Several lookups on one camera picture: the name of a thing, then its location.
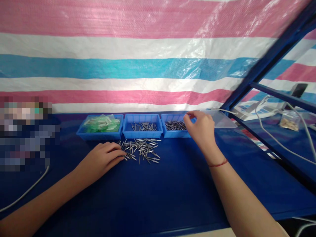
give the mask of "plastic tarp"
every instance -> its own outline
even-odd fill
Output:
[[[316,104],[316,30],[307,34],[260,81],[260,84],[290,94],[298,83],[308,84],[301,99]],[[243,99],[249,103],[262,100],[267,94],[252,89]],[[281,108],[284,101],[271,98],[270,107]]]
[[[55,113],[218,108],[308,2],[1,1],[0,96]]]

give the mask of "forearm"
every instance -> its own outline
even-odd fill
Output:
[[[216,161],[217,164],[225,161],[217,146],[208,150],[205,155],[207,161]],[[210,171],[227,219],[237,237],[285,236],[267,209],[229,163],[210,167]]]
[[[44,193],[1,220],[0,235],[33,236],[54,212],[84,189],[78,180],[75,171],[69,173]]]

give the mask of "cable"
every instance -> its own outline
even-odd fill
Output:
[[[297,110],[295,108],[293,108],[292,105],[290,105],[288,102],[287,102],[287,105],[300,117],[300,119],[303,121],[303,124],[304,124],[304,128],[305,128],[305,132],[307,134],[307,137],[308,137],[308,141],[309,141],[309,144],[310,144],[310,147],[312,148],[312,152],[313,152],[313,156],[314,156],[314,159],[316,161],[316,151],[315,151],[315,147],[314,147],[314,144],[313,144],[313,140],[312,140],[312,137],[310,136],[310,133],[309,133],[309,130],[308,130],[308,127],[306,125],[306,122],[304,120],[304,118],[302,117],[302,115],[300,115]]]
[[[299,228],[299,230],[297,231],[295,237],[300,237],[302,231],[303,231],[305,228],[307,228],[307,227],[309,227],[309,226],[312,226],[312,225],[316,225],[316,223],[311,223],[311,224],[302,225],[302,226]]]
[[[304,157],[302,157],[302,156],[296,154],[295,152],[292,152],[291,150],[289,150],[289,149],[286,148],[285,146],[283,146],[271,133],[269,133],[269,132],[263,127],[261,118],[260,118],[260,116],[259,116],[258,113],[257,113],[257,107],[258,107],[262,102],[265,103],[268,98],[272,98],[272,96],[267,95],[266,97],[264,97],[264,98],[260,101],[260,103],[258,103],[258,105],[256,106],[256,108],[255,108],[255,110],[254,110],[255,113],[256,113],[256,115],[257,115],[257,117],[258,117],[258,119],[259,119],[260,127],[262,128],[262,130],[265,131],[273,140],[276,141],[276,143],[278,143],[282,148],[284,148],[284,149],[287,150],[288,152],[292,153],[293,155],[298,156],[299,158],[302,158],[303,160],[306,160],[306,161],[308,161],[308,162],[310,162],[310,163],[316,165],[315,162],[310,161],[309,159],[306,159],[306,158],[304,158]],[[290,107],[291,107],[291,109],[293,109],[293,110],[299,115],[299,113],[298,113],[291,105],[290,105]],[[305,131],[306,131],[306,133],[307,133],[307,137],[308,137],[308,139],[309,139],[309,143],[310,143],[310,145],[311,145],[311,149],[312,149],[313,154],[314,154],[314,159],[316,160],[315,148],[314,148],[313,141],[312,141],[312,138],[311,138],[311,136],[310,136],[310,133],[309,133],[309,131],[308,131],[307,125],[306,125],[305,120],[303,119],[303,117],[302,117],[301,115],[299,115],[299,117],[302,119],[302,121],[303,121],[303,123],[304,123]]]
[[[12,207],[14,204],[16,204],[18,201],[20,201],[32,188],[34,188],[35,185],[38,184],[38,182],[40,182],[42,180],[42,178],[44,178],[44,176],[47,174],[49,170],[49,166],[47,166],[44,174],[38,179],[38,181],[35,182],[35,184],[33,184],[25,193],[23,193],[23,195],[21,197],[19,197],[16,201],[14,201],[13,203],[11,203],[9,206],[6,206],[2,209],[0,209],[0,212],[3,212],[5,210],[7,210],[8,208]]]
[[[220,111],[225,111],[225,112],[231,113],[231,114],[237,114],[237,113],[235,113],[235,112],[231,112],[231,111],[229,111],[229,110],[223,110],[223,109],[212,109],[212,110],[220,110]]]
[[[316,224],[316,221],[314,221],[314,220],[310,220],[310,219],[306,219],[306,218],[302,218],[302,217],[292,217],[292,218],[302,220],[302,221],[308,221],[308,222],[312,222],[312,223]]]

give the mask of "left hand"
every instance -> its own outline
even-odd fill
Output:
[[[73,170],[84,188],[90,186],[124,159],[126,153],[116,143],[99,143]]]

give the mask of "hand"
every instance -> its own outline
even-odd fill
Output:
[[[193,118],[197,119],[195,123],[190,120]],[[217,147],[214,136],[215,123],[211,115],[197,110],[190,111],[184,116],[183,121],[204,155],[210,148]]]
[[[78,164],[73,173],[86,188],[122,161],[125,155],[126,153],[116,143],[99,143]]]

